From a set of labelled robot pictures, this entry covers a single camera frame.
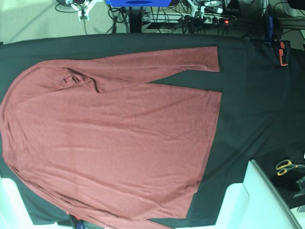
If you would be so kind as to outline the white foam block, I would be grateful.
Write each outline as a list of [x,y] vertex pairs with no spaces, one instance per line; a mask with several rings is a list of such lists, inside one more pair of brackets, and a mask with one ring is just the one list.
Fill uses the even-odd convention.
[[56,223],[34,225],[15,182],[0,179],[0,227],[2,229],[57,229]]
[[248,162],[244,180],[225,192],[216,229],[300,229],[284,199],[255,160]]

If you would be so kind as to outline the orange and black clamp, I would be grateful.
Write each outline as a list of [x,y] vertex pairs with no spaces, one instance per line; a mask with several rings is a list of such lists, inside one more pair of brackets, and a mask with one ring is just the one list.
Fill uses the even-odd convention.
[[290,57],[290,41],[281,41],[279,47],[279,62],[280,66],[287,66]]

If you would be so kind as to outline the white foam block left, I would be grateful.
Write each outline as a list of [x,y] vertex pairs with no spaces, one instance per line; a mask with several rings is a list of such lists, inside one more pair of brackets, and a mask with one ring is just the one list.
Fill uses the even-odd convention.
[[15,182],[0,179],[0,227],[2,229],[57,229],[56,223],[34,225]]

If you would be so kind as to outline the white foam block right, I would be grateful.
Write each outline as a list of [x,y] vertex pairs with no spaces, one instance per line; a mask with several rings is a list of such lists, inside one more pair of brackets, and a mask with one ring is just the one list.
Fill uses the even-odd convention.
[[244,180],[225,192],[216,229],[300,229],[284,199],[255,160],[248,162]]

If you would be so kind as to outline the yellow-handled scissors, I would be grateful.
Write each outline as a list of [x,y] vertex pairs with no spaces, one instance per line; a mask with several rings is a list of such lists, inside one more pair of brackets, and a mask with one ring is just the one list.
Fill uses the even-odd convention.
[[293,169],[304,168],[304,167],[305,167],[304,164],[295,164],[291,160],[285,159],[285,160],[279,162],[275,166],[275,169],[276,169],[277,176],[283,176]]

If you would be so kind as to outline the blue plastic bin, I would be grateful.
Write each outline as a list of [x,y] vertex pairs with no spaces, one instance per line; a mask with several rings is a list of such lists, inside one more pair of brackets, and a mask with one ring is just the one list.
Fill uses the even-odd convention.
[[167,7],[171,0],[106,0],[113,7]]

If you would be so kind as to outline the black metal bracket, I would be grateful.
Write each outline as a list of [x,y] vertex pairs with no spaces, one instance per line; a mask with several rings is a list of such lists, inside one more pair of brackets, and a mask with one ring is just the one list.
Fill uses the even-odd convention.
[[294,195],[294,198],[303,196],[305,194],[305,177],[300,178],[296,181],[296,183],[300,190]]

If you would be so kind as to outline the red long-sleeve T-shirt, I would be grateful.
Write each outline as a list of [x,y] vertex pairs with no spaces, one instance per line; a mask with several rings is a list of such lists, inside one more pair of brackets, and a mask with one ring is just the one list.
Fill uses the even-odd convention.
[[186,70],[218,72],[217,47],[33,65],[0,105],[5,163],[38,196],[101,227],[185,218],[222,97],[156,83]]

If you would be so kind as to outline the blue clamp on frame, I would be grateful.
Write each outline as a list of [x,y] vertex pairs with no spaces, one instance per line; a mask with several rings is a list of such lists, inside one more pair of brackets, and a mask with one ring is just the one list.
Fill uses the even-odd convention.
[[274,42],[274,18],[272,16],[267,16],[265,21],[264,42],[272,44]]

